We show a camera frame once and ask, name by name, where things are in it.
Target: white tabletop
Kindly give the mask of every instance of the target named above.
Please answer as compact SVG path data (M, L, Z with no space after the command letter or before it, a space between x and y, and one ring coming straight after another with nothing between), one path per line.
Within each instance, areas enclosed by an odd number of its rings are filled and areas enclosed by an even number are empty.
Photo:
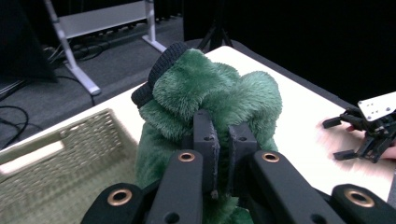
M328 130L322 128L323 120L339 116L345 111L344 108L235 49L221 47L206 56L213 62L233 66L241 75L261 70L276 80L283 101L282 114L276 123L276 144L279 152L290 160L314 188L331 194L334 186L349 183L369 189L384 201L388 199L395 162L380 161L372 164L363 160L336 161L332 156L336 151L358 148L363 138L360 132L345 131L346 124ZM138 142L144 121L131 101L135 89L137 87L22 142L54 132L107 108L113 110L125 131Z

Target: metal ring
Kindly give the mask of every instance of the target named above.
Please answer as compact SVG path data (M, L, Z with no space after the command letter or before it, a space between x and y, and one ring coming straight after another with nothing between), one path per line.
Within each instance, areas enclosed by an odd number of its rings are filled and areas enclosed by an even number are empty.
M118 194L122 194L121 198L116 198ZM108 204L112 206L120 206L128 203L132 199L132 192L129 189L115 189L107 197Z
M358 190L345 189L344 193L350 201L352 201L354 204L357 204L359 206L373 207L375 205L374 200L370 196Z
M180 161L193 161L195 159L195 156L190 152L184 152L178 156L178 159Z
M278 162L279 161L279 157L276 154L270 153L270 152L263 153L262 159L265 161L269 161L269 162Z

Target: green fur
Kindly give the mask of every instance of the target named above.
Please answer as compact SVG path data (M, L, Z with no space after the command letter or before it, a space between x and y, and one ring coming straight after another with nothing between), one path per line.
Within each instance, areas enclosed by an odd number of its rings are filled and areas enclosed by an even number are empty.
M140 107L147 122L136 160L136 184L146 187L162 177L180 140L192 132L193 114L203 108L219 136L219 199L204 199L204 223L252 223L248 212L227 197L228 127L247 122L262 148L277 150L273 135L282 109L277 84L264 72L240 77L229 65L212 63L197 49L185 51L155 82L153 98Z

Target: white table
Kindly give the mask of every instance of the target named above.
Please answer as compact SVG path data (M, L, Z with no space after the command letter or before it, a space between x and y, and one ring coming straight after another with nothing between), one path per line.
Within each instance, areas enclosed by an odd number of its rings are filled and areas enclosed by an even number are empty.
M213 62L227 63L233 66L242 75L262 70L276 80L283 101L282 114L277 121L276 144L279 152L290 160L314 188L331 194L334 186L350 183L369 189L384 201L388 199L395 162L380 161L372 164L363 160L335 161L332 157L336 151L359 147L363 138L362 133L345 131L347 125L336 126L328 130L322 128L323 120L338 116L345 111L344 108L235 49L221 47L206 55ZM125 131L138 142L144 121L140 118L137 107L131 101L131 94L135 89L137 87L23 142L56 131L107 108L114 111Z

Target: wicker basket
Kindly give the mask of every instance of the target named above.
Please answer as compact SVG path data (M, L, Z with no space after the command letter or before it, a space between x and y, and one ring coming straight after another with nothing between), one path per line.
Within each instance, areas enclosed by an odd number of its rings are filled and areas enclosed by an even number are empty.
M137 144L110 110L0 151L0 167L53 143L63 148L13 172L0 170L1 223L79 223L103 189L134 181Z

